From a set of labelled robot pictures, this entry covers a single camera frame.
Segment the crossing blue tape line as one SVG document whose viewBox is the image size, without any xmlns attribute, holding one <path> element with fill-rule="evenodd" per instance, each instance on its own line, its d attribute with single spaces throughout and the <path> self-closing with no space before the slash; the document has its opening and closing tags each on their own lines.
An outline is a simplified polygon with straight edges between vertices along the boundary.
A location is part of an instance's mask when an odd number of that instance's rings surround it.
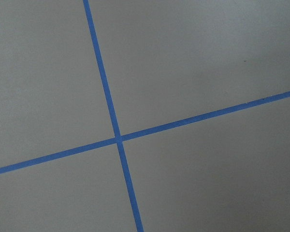
<svg viewBox="0 0 290 232">
<path fill-rule="evenodd" d="M 250 102 L 246 102 L 246 103 L 243 103 L 243 104 L 227 107 L 227 108 L 224 108 L 224 109 L 212 111 L 212 112 L 201 114 L 201 115 L 198 115 L 198 116 L 193 116 L 193 117 L 185 118 L 185 119 L 182 119 L 182 120 L 174 121 L 174 122 L 171 122 L 171 123 L 155 126 L 155 127 L 148 128 L 148 129 L 145 129 L 145 130 L 140 130 L 140 131 L 128 133 L 128 134 L 125 134 L 125 135 L 122 136 L 122 140 L 123 141 L 132 140 L 132 139 L 135 139 L 135 138 L 147 136 L 147 135 L 158 133 L 158 132 L 161 132 L 161 131 L 170 130 L 170 129 L 173 129 L 173 128 L 176 128 L 176 127 L 181 127 L 181 126 L 184 126 L 184 125 L 192 124 L 192 123 L 195 123 L 195 122 L 207 120 L 207 119 L 210 119 L 210 118 L 214 118 L 214 117 L 218 117 L 218 116 L 222 116 L 222 115 L 226 115 L 226 114 L 230 114 L 230 113 L 233 113 L 233 112 L 245 110 L 245 109 L 248 109 L 248 108 L 252 108 L 252 107 L 259 106 L 259 105 L 263 105 L 263 104 L 279 101 L 279 100 L 286 99 L 286 98 L 290 98 L 290 91 L 285 92 L 285 93 L 281 93 L 281 94 L 277 94 L 277 95 L 273 95 L 273 96 L 270 96 L 270 97 L 258 99 L 258 100 L 255 100 L 255 101 L 250 101 Z M 12 171 L 23 169 L 23 168 L 27 168 L 27 167 L 34 166 L 34 165 L 37 165 L 37 164 L 49 162 L 49 161 L 52 161 L 52 160 L 65 158 L 65 157 L 76 155 L 76 154 L 79 154 L 79 153 L 91 151 L 91 150 L 94 150 L 94 149 L 97 149 L 97 148 L 105 147 L 105 146 L 108 146 L 108 145 L 113 145 L 115 143 L 116 143 L 116 139 L 115 138 L 110 138 L 110 139 L 107 139 L 107 140 L 102 140 L 102 141 L 95 142 L 95 143 L 92 143 L 92 144 L 83 145 L 83 146 L 80 146 L 80 147 L 68 149 L 68 150 L 65 150 L 65 151 L 53 153 L 53 154 L 42 156 L 42 157 L 38 157 L 38 158 L 35 158 L 35 159 L 26 160 L 26 161 L 23 161 L 23 162 L 7 165 L 7 166 L 4 166 L 4 167 L 0 167 L 0 174 L 12 172 Z"/>
</svg>

